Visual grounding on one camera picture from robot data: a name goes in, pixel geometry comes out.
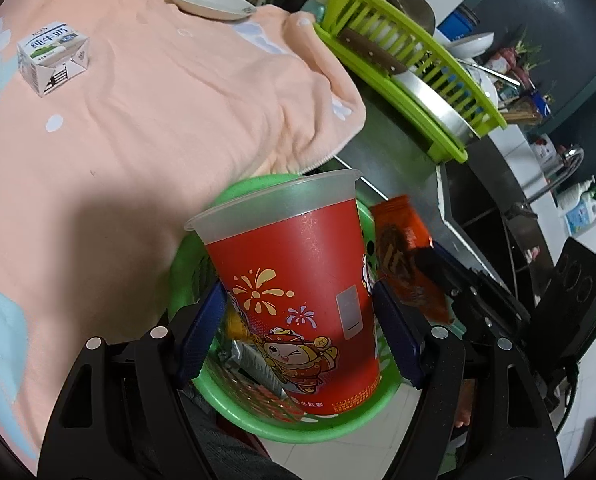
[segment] tiled floor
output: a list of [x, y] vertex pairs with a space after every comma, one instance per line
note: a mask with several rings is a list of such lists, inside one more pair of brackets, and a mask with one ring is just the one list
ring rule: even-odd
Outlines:
[[359, 430], [329, 442], [292, 445], [264, 440], [271, 458], [302, 480], [380, 480], [413, 417], [420, 392], [402, 384], [391, 402]]

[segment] blue gripper pad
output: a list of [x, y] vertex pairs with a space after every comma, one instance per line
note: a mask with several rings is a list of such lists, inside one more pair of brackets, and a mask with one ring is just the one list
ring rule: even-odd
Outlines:
[[406, 321], [409, 309], [413, 307], [403, 305], [383, 280], [374, 285], [372, 299], [374, 313], [400, 374], [411, 381], [412, 386], [421, 389], [425, 382], [425, 373], [420, 366], [421, 347]]
[[227, 292], [220, 280], [216, 280], [198, 303], [181, 308], [171, 321], [178, 357], [175, 379], [179, 387], [200, 374], [226, 305]]

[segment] red label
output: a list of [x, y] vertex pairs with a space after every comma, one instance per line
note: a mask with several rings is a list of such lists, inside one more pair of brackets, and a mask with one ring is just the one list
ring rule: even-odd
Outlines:
[[341, 413], [373, 393], [374, 311], [355, 200], [207, 250], [256, 346], [302, 409]]

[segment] green dish rack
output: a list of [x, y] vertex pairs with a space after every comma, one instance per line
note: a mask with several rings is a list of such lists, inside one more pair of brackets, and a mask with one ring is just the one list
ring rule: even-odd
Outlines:
[[478, 138], [507, 123], [469, 73], [425, 30], [385, 0], [328, 0], [321, 40], [341, 62], [374, 88], [428, 140], [427, 155], [437, 164], [467, 160], [465, 146], [421, 108], [391, 73], [344, 44], [341, 32], [363, 36], [390, 54], [435, 90], [469, 124]]

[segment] metal countertop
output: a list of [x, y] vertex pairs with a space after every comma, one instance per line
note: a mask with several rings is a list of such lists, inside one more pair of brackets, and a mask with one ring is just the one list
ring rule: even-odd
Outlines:
[[367, 206], [408, 195], [434, 240], [466, 267], [486, 270], [503, 284], [453, 221], [444, 166], [436, 166], [425, 154], [428, 141], [366, 83], [357, 78], [354, 82], [366, 106], [366, 123], [338, 156], [321, 169], [362, 171], [366, 182], [358, 181], [356, 189]]

